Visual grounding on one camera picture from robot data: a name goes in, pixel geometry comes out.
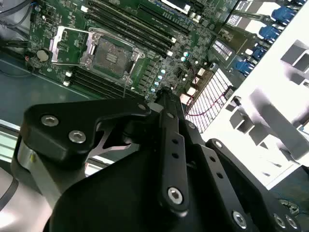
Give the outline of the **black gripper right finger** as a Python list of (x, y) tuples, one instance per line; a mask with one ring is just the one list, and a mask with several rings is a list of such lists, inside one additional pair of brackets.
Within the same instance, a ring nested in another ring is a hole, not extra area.
[(204, 141), (166, 90), (166, 205), (210, 232), (299, 232), (301, 226), (217, 139)]

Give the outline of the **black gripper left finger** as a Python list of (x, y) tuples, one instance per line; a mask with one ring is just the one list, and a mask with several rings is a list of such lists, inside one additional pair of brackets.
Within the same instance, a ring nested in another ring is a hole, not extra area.
[(122, 157), (149, 152), (159, 160), (155, 199), (172, 214), (188, 212), (188, 181), (180, 100), (169, 88), (147, 104), (140, 98), (38, 104), (28, 108), (20, 131), (20, 157), (34, 154), (39, 165), (24, 164), (54, 207), (84, 179), (88, 159), (110, 152)]

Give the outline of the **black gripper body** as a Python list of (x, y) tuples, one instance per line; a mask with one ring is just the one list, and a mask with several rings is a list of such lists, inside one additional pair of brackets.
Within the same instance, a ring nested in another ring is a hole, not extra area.
[(179, 218), (159, 203), (158, 159), (137, 152), (71, 186), (49, 219), (51, 232), (231, 232), (210, 173), (187, 168), (189, 211)]

